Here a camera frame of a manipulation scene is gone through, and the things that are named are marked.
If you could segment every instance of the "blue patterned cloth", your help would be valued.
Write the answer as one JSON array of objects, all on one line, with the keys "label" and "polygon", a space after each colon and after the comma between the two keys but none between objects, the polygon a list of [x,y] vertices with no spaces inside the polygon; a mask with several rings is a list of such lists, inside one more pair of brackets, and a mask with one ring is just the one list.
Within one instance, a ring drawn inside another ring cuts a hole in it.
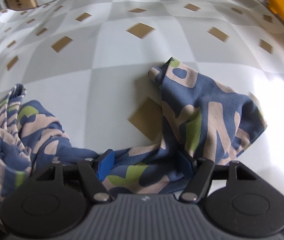
[{"label": "blue patterned cloth", "polygon": [[[162,140],[115,151],[114,166],[103,181],[114,196],[181,190],[187,179],[177,167],[177,150],[225,165],[266,129],[261,112],[248,96],[174,58],[153,67],[148,75],[161,90]],[[99,156],[72,147],[58,119],[38,101],[21,105],[25,95],[24,86],[17,84],[0,102],[0,204],[50,162],[69,165]]]}]

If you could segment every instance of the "checkered tablecloth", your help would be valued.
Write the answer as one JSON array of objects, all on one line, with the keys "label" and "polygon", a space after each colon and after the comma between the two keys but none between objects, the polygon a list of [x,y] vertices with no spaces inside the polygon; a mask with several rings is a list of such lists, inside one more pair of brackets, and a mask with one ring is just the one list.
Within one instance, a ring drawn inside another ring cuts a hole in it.
[{"label": "checkered tablecloth", "polygon": [[138,129],[132,116],[143,122],[145,104],[160,104],[146,74],[170,57],[260,105],[268,129],[240,160],[284,193],[284,26],[257,0],[56,0],[0,12],[0,98],[23,83],[75,147],[159,141],[153,122]]}]

